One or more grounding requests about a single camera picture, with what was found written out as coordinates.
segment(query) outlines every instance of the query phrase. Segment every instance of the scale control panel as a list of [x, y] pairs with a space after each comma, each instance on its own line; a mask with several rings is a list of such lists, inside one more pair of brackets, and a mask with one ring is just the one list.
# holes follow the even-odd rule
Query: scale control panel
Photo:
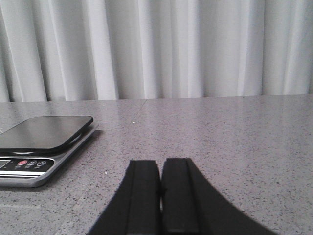
[[54, 160], [44, 158], [0, 158], [0, 178], [35, 178], [45, 174]]

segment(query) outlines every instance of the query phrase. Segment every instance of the digital kitchen scale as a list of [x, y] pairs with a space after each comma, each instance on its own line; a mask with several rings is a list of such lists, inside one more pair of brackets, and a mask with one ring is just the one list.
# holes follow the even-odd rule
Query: digital kitchen scale
[[2, 133], [0, 186], [44, 184], [96, 127], [91, 116], [41, 116]]

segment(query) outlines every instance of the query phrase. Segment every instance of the gray granite countertop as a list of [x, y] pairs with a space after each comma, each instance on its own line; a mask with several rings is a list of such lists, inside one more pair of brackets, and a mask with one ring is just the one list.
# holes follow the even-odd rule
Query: gray granite countertop
[[91, 115], [99, 131], [45, 185], [0, 188], [1, 234], [85, 234], [129, 160], [169, 157], [269, 229], [313, 234], [313, 95], [0, 103], [0, 131], [42, 115]]

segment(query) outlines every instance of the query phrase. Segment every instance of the white backdrop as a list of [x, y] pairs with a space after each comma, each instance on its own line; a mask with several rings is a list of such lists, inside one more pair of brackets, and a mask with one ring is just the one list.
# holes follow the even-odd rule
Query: white backdrop
[[0, 0], [0, 101], [307, 94], [313, 0]]

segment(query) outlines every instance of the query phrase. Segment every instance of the red button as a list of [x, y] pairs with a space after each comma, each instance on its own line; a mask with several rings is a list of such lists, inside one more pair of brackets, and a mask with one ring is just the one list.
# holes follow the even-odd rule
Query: red button
[[28, 162], [27, 160], [23, 160], [23, 161], [20, 161], [18, 165], [25, 165], [27, 162]]

